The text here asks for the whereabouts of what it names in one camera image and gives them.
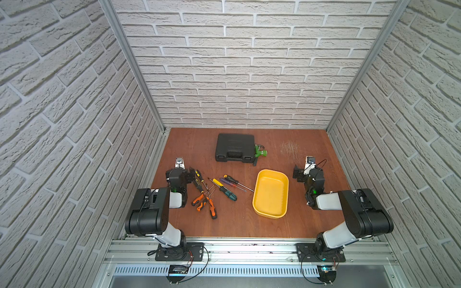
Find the yellow handle screwdriver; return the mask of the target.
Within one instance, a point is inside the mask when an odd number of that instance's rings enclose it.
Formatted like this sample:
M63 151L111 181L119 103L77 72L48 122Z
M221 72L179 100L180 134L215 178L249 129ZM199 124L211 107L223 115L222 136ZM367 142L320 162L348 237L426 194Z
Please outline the yellow handle screwdriver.
M227 190L227 188L217 179L213 178L212 182L219 187L220 190Z

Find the orange screwdriver long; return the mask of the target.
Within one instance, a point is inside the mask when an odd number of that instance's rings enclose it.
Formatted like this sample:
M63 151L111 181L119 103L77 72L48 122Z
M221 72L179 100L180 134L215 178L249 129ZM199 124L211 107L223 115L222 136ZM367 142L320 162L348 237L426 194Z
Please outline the orange screwdriver long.
M217 219L217 211L216 211L216 207L214 206L214 202L213 200L211 199L211 194L208 196L210 198L210 200L208 201L208 203L206 205L208 205L209 209L210 209L210 215L211 215L211 218L213 220L216 220Z

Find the black yellow cap screwdriver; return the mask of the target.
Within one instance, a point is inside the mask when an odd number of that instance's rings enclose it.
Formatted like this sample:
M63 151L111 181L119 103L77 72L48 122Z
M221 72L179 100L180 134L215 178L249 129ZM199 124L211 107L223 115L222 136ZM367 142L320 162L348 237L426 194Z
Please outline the black yellow cap screwdriver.
M233 183L233 184L236 185L236 186L241 186L241 187L244 187L246 190L249 190L249 191L251 191L251 192L254 192L253 189L251 189L251 188L245 186L244 184L242 184L241 182L235 180L233 177L231 177L231 176L229 176L229 175L224 175L224 179L227 180L228 182Z

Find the green black screwdriver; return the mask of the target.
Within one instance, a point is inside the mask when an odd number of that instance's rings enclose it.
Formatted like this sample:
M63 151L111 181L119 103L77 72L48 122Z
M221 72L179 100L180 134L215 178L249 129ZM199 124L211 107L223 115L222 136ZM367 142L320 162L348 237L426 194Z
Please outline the green black screwdriver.
M223 190L220 190L220 191L223 192L224 195L225 195L227 198L229 198L230 200L232 200L232 201L234 201L234 202L237 201L237 196L236 196L233 192L231 192L230 190L228 190L228 189L227 189L227 190L224 190L224 189L223 189Z

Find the blue clear handle screwdriver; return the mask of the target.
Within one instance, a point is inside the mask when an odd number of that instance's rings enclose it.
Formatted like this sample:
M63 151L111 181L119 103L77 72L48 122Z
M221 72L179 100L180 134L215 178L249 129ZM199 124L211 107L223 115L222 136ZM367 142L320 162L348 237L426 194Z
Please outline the blue clear handle screwdriver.
M245 190L245 189L239 187L238 185L236 185L236 184L234 184L234 183L232 183L232 182L226 180L225 178L220 178L220 181L221 181L222 183L226 184L226 185L229 185L229 186L231 186L231 187L240 189L240 190L242 190L242 191L244 191L244 192L247 191L247 190Z

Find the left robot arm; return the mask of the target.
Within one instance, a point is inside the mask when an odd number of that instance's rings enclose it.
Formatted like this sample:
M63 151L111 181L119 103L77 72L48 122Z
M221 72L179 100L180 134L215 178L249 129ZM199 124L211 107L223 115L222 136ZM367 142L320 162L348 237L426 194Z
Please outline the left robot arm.
M174 168L166 172L166 180L165 187L136 191L125 219L125 231L129 235L152 237L160 245L159 252L185 254L185 234L169 223L169 210L187 205L187 185L194 176L189 170Z

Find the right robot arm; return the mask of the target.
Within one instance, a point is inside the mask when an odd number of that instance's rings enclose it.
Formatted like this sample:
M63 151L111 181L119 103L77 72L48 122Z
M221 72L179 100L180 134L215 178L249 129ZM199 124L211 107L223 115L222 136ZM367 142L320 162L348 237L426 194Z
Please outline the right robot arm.
M341 224L318 234L313 244L298 246L299 253L306 258L344 262L343 247L394 230L391 216L372 190L362 188L326 193L324 171L315 164L308 164L304 169L295 166L293 178L304 184L309 207L313 210L341 211L344 217Z

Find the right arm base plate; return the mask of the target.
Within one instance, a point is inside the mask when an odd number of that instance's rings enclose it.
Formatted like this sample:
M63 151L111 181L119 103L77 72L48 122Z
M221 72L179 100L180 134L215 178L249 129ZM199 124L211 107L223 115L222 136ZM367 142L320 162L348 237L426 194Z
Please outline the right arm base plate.
M297 243L298 260L300 262L346 262L344 252L341 248L331 249L322 244Z

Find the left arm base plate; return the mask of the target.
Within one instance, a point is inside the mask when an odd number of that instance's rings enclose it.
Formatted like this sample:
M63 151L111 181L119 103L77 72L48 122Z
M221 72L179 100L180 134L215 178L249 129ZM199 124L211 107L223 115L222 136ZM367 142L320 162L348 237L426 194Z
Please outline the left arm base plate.
M187 243L183 247L162 247L158 245L155 260L158 262L201 262L205 254L202 242Z

